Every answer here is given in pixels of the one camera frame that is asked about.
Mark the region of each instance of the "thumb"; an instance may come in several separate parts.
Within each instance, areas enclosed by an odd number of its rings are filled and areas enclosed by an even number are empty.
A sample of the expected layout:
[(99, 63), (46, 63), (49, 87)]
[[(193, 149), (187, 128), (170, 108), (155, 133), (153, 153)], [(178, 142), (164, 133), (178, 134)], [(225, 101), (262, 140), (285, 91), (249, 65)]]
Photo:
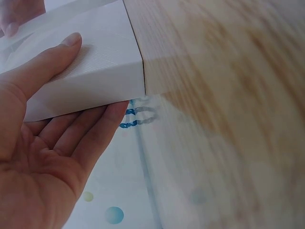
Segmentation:
[(4, 6), (0, 9), (0, 27), (4, 35), (11, 37), (17, 33), (19, 24), (15, 14), (7, 8)]
[(24, 119), (27, 100), (54, 75), (65, 70), (80, 48), (81, 35), (73, 33), (60, 45), (0, 75), (0, 151), (3, 147), (7, 149), (6, 152), (13, 151)]

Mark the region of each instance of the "blue dot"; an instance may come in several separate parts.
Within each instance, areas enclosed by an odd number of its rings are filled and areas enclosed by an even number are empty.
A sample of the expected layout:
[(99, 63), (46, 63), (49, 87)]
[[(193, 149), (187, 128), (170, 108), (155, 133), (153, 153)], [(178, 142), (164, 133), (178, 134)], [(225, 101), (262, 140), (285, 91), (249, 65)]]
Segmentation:
[(105, 218), (110, 224), (118, 224), (124, 219), (124, 212), (118, 207), (111, 207), (106, 210)]

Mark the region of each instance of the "yellow dot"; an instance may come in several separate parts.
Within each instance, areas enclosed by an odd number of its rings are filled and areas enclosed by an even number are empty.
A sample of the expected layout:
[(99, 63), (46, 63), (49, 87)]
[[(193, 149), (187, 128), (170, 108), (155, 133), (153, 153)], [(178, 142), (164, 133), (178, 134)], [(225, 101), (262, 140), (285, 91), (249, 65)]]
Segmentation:
[(87, 202), (91, 202), (93, 200), (93, 194), (91, 192), (84, 192), (83, 197)]

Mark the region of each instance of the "white surface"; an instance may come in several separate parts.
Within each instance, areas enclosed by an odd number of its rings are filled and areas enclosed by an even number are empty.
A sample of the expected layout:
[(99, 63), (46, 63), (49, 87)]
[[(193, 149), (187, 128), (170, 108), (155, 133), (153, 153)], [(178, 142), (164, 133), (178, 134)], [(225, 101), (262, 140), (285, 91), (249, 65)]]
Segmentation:
[[(134, 120), (136, 116), (128, 114), (122, 122)], [(118, 128), (84, 189), (93, 194), (93, 200), (86, 202), (83, 193), (64, 229), (162, 229), (158, 217), (154, 217), (154, 199), (148, 194), (150, 181), (145, 174), (146, 164), (141, 161), (143, 151), (137, 128)], [(106, 221), (109, 207), (123, 210), (121, 223), (113, 225)]]
[(47, 31), (54, 28), (63, 21), (68, 21), (78, 14), (84, 13), (93, 8), (97, 8), (116, 0), (77, 0), (55, 10), (42, 14), (41, 16), (30, 20), (29, 22), (21, 25), (16, 35), (11, 38), (6, 36), (0, 38), (0, 51), (3, 51), (14, 43), (22, 40), (23, 38), (31, 35), (37, 31)]
[(83, 37), (78, 57), (28, 101), (25, 121), (145, 95), (142, 58), (122, 0), (33, 34), (10, 56), (7, 67), (25, 63), (76, 31)]

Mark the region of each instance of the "polka dot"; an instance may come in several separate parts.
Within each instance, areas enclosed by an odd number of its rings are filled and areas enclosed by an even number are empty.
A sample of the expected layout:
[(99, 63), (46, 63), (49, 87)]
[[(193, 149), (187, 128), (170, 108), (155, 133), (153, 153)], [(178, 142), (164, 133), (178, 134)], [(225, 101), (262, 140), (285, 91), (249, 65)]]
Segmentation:
[(87, 202), (91, 202), (93, 200), (93, 194), (91, 192), (84, 192), (82, 196)]
[(105, 212), (105, 219), (110, 224), (121, 223), (124, 219), (124, 212), (118, 207), (108, 208)]

